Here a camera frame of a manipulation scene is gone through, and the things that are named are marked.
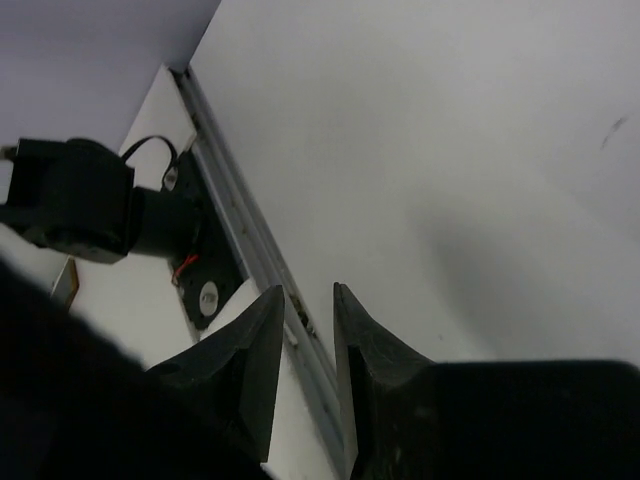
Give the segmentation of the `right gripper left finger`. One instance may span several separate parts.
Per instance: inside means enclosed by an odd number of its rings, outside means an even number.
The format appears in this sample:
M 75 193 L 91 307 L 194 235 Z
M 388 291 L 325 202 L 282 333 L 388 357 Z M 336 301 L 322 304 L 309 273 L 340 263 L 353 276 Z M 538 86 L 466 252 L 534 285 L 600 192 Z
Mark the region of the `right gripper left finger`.
M 259 463 L 270 450 L 284 310 L 283 288 L 272 286 L 229 324 L 149 370 Z

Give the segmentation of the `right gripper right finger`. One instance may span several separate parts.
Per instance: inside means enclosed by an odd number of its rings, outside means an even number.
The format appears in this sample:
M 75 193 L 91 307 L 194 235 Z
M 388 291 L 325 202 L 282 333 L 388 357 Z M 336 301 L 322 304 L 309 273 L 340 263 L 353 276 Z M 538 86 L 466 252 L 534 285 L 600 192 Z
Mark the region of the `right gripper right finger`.
M 435 477 L 434 363 L 333 287 L 338 397 L 348 479 Z

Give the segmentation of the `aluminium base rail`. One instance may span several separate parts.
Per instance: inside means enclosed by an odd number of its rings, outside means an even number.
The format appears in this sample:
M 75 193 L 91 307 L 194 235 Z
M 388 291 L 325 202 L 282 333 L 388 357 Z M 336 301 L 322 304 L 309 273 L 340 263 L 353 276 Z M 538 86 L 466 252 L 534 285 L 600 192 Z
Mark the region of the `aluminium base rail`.
M 272 285 L 283 287 L 285 350 L 334 475 L 341 479 L 345 456 L 335 366 L 317 336 L 299 288 L 226 145 L 195 72 L 188 67 L 175 72 L 173 77 L 195 126 L 191 155 L 240 270 L 252 278 L 261 291 Z

